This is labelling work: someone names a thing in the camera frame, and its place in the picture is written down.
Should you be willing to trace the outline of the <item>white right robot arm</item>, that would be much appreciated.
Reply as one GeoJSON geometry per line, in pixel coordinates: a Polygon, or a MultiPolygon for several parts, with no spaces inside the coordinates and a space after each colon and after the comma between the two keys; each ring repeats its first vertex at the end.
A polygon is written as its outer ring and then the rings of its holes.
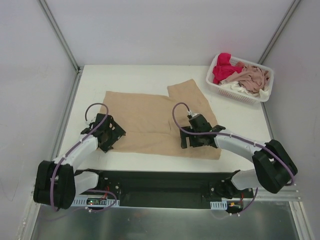
{"type": "Polygon", "coordinates": [[[202,114],[188,116],[189,125],[180,127],[181,147],[213,147],[241,156],[251,163],[250,170],[236,170],[214,186],[216,195],[231,199],[243,190],[262,187],[272,194],[294,184],[296,165],[283,145],[272,139],[259,142],[236,135],[224,126],[211,124],[202,114]]]}

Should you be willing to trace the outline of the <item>aluminium front rail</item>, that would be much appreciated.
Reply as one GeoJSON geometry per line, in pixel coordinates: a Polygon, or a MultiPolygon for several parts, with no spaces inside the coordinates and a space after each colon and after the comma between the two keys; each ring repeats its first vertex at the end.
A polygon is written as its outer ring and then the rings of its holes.
{"type": "Polygon", "coordinates": [[[263,199],[274,199],[284,201],[286,199],[298,198],[298,192],[295,190],[284,189],[273,194],[263,188],[257,191],[252,188],[236,190],[231,196],[225,196],[216,191],[216,187],[209,184],[175,186],[175,185],[142,185],[131,186],[124,184],[107,185],[107,188],[94,188],[83,190],[76,193],[76,189],[69,187],[60,190],[53,190],[53,204],[56,208],[68,209],[76,197],[85,195],[107,194],[109,199],[117,199],[122,206],[147,206],[147,205],[174,205],[191,203],[208,203],[227,201],[239,201],[243,199],[252,199],[254,195],[263,199]]]}

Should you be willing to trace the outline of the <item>pink red shirt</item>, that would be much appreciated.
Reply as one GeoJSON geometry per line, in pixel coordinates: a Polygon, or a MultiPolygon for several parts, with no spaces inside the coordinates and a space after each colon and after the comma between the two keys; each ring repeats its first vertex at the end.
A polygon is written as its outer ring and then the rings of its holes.
{"type": "Polygon", "coordinates": [[[244,64],[238,61],[235,65],[231,65],[230,53],[220,53],[217,57],[216,65],[213,67],[212,73],[214,75],[213,83],[218,85],[221,81],[225,80],[233,73],[241,73],[244,64]]]}

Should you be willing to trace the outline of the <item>right aluminium frame post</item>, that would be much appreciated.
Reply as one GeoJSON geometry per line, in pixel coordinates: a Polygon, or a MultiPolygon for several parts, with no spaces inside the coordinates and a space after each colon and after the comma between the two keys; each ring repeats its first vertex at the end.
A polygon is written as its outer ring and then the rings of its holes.
{"type": "Polygon", "coordinates": [[[297,11],[298,7],[300,6],[300,4],[302,3],[302,0],[293,0],[287,11],[285,12],[283,18],[281,19],[280,23],[278,24],[275,32],[273,33],[272,37],[270,38],[268,44],[266,45],[265,49],[263,50],[259,60],[258,60],[258,64],[262,65],[266,59],[268,58],[268,56],[270,55],[272,49],[274,48],[274,46],[276,45],[277,41],[279,40],[279,38],[281,37],[283,31],[285,30],[286,26],[288,25],[288,23],[290,22],[291,18],[293,17],[293,15],[295,14],[295,12],[297,11]]]}

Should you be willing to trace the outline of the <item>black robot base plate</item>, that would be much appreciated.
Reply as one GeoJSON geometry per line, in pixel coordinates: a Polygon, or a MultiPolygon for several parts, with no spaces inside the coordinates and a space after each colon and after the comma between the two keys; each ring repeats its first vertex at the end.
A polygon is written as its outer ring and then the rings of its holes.
{"type": "Polygon", "coordinates": [[[95,170],[98,184],[92,195],[117,200],[119,207],[209,209],[219,202],[216,185],[228,172],[156,172],[95,170]]]}

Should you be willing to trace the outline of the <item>cream white shirt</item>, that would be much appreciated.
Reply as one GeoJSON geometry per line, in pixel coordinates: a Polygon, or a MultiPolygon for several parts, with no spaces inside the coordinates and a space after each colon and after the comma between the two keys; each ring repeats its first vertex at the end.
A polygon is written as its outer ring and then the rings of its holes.
{"type": "Polygon", "coordinates": [[[256,93],[253,93],[251,91],[248,91],[245,87],[239,85],[238,81],[226,82],[225,80],[223,80],[220,86],[222,88],[233,90],[233,91],[248,95],[250,97],[255,97],[261,100],[266,100],[271,94],[271,90],[269,89],[268,86],[266,86],[264,89],[260,89],[256,93]]]}

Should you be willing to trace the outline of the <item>dusty pink shirt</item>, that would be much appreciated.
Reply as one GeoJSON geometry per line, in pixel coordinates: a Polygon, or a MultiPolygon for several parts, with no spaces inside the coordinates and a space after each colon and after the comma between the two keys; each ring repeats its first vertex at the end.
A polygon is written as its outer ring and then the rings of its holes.
{"type": "Polygon", "coordinates": [[[254,65],[244,65],[240,73],[233,73],[224,81],[227,83],[238,82],[252,93],[258,93],[260,89],[265,89],[270,80],[270,71],[254,65]]]}

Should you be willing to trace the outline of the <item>white plastic laundry basket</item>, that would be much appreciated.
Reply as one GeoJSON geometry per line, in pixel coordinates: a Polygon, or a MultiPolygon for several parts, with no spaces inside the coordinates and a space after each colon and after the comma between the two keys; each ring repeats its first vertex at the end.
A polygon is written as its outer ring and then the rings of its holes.
{"type": "Polygon", "coordinates": [[[213,58],[205,81],[212,92],[255,104],[269,99],[274,71],[229,53],[219,53],[213,58]]]}

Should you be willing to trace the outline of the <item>beige t shirt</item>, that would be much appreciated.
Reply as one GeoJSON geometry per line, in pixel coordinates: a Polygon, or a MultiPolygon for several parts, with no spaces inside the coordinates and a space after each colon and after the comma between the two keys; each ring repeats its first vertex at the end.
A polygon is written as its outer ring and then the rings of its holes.
{"type": "Polygon", "coordinates": [[[221,150],[210,146],[181,148],[179,126],[189,125],[186,103],[212,125],[218,121],[209,101],[193,79],[167,87],[168,96],[107,91],[103,103],[125,130],[115,152],[218,160],[221,150]]]}

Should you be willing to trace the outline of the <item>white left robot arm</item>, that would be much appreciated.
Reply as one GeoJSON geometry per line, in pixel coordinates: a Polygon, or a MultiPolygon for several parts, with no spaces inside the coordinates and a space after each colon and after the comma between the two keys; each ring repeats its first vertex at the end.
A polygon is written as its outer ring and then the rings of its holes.
{"type": "Polygon", "coordinates": [[[89,190],[96,195],[102,194],[106,183],[100,171],[77,170],[91,153],[112,150],[125,135],[126,131],[111,115],[98,113],[66,153],[51,161],[43,160],[38,165],[33,200],[58,210],[68,209],[77,195],[89,190]]]}

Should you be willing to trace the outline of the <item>left aluminium frame post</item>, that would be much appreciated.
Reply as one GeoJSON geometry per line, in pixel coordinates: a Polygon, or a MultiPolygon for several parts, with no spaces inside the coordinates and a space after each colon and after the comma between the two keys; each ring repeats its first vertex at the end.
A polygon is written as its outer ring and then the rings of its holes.
{"type": "Polygon", "coordinates": [[[64,37],[64,34],[61,31],[61,28],[59,27],[59,24],[50,9],[49,4],[47,3],[46,0],[37,0],[37,2],[39,4],[41,10],[43,11],[43,14],[45,15],[46,19],[48,20],[48,22],[49,22],[54,34],[56,35],[58,41],[60,42],[62,49],[66,53],[68,60],[70,61],[73,69],[78,74],[82,68],[77,63],[77,60],[76,60],[74,54],[72,53],[72,50],[71,50],[69,44],[67,43],[67,41],[64,37]]]}

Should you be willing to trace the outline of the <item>aluminium frame post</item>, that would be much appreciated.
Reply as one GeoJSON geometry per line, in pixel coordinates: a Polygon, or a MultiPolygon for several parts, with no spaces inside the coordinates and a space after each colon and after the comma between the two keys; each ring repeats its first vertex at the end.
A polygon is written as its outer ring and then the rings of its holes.
{"type": "Polygon", "coordinates": [[[293,15],[295,14],[295,12],[297,11],[298,7],[300,6],[300,4],[302,3],[302,0],[293,0],[287,11],[285,12],[283,18],[281,19],[280,23],[278,24],[275,32],[273,33],[272,37],[270,38],[268,44],[266,45],[265,49],[263,50],[259,60],[258,60],[258,64],[262,65],[266,59],[268,58],[268,56],[270,55],[272,49],[274,48],[274,46],[276,45],[277,41],[279,40],[279,38],[281,37],[283,31],[285,30],[286,26],[288,25],[288,23],[290,22],[291,18],[293,17],[293,15]]]}
{"type": "Polygon", "coordinates": [[[48,20],[48,22],[49,22],[54,34],[56,35],[58,41],[60,42],[62,49],[66,53],[68,60],[70,61],[73,69],[78,74],[82,68],[77,63],[77,60],[76,60],[74,54],[72,53],[72,50],[71,50],[69,44],[67,43],[67,41],[64,37],[64,34],[61,31],[61,28],[59,27],[59,24],[50,9],[49,4],[47,3],[46,0],[37,0],[37,2],[39,4],[41,10],[43,11],[43,14],[45,15],[46,19],[48,20]]]}

